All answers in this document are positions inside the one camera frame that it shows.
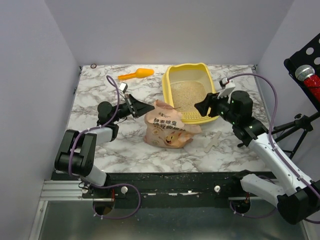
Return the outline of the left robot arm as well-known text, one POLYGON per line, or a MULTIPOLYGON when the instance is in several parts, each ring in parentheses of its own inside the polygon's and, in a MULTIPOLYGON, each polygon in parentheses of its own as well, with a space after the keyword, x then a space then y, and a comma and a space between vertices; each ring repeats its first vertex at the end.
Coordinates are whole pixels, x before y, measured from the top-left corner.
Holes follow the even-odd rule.
POLYGON ((108 183, 109 175, 94 164, 96 146, 117 138, 119 126, 115 122, 128 116, 139 118, 155 109, 131 94, 126 94, 124 100, 124 103, 114 106, 107 101, 101 102, 97 107, 97 126, 82 132, 67 130, 54 161, 56 170, 94 185, 93 191, 101 198, 110 194, 111 185, 108 183))

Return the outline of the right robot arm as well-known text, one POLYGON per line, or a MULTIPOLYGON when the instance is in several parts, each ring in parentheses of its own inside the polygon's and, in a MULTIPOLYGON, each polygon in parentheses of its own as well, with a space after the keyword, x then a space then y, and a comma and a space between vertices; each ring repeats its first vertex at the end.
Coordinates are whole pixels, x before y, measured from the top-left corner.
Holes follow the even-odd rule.
POLYGON ((232 125, 234 135, 265 163, 278 180, 273 184, 243 170, 230 183, 230 191, 241 196, 254 194, 275 206, 282 218, 295 225, 320 210, 320 183, 305 175, 279 148, 268 129, 253 117, 253 100, 242 90, 231 96, 208 93, 196 103, 201 116, 222 117, 232 125))

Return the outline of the pink cat litter bag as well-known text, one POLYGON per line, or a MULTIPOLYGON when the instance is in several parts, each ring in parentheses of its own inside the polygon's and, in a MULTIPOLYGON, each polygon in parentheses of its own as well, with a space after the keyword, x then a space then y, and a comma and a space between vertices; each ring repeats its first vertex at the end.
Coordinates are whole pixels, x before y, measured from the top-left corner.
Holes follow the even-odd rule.
POLYGON ((193 137, 202 133, 197 124, 182 122, 182 113, 171 105, 156 100, 154 110, 144 116, 146 134, 144 142, 155 147, 181 149, 193 141, 193 137))

